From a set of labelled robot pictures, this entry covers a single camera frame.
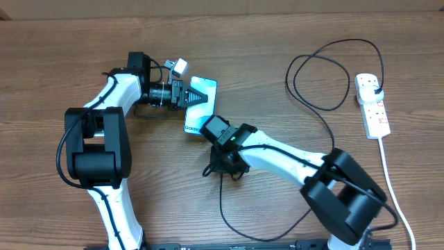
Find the Samsung Galaxy smartphone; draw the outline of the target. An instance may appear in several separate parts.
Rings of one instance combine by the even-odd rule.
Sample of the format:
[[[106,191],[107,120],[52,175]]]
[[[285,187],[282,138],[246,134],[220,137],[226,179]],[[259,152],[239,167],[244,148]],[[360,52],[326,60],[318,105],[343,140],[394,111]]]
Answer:
[[[188,107],[185,113],[184,132],[201,135],[203,124],[214,114],[217,82],[212,79],[192,76],[190,86],[208,96],[205,103]]]

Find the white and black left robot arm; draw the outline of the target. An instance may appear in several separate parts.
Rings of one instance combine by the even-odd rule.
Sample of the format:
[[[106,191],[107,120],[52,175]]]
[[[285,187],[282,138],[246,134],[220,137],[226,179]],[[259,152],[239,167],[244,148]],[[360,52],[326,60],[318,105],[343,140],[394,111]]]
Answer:
[[[108,234],[106,249],[147,249],[128,190],[132,154],[126,115],[139,104],[185,110],[184,130],[197,134],[213,115],[217,82],[194,76],[180,80],[182,58],[160,65],[141,51],[128,54],[126,67],[106,73],[101,92],[82,108],[65,112],[65,133],[56,152],[61,179],[93,198]]]

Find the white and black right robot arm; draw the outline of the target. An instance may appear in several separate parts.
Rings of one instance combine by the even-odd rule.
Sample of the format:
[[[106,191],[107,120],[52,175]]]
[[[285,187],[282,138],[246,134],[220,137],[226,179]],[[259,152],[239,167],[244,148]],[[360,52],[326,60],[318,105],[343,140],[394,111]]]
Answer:
[[[219,173],[238,181],[250,168],[257,168],[288,180],[330,232],[328,249],[363,247],[376,231],[371,224],[381,209],[394,213],[381,187],[346,151],[303,151],[274,140],[255,126],[231,126],[218,115],[209,117],[200,133],[212,143],[203,176]]]

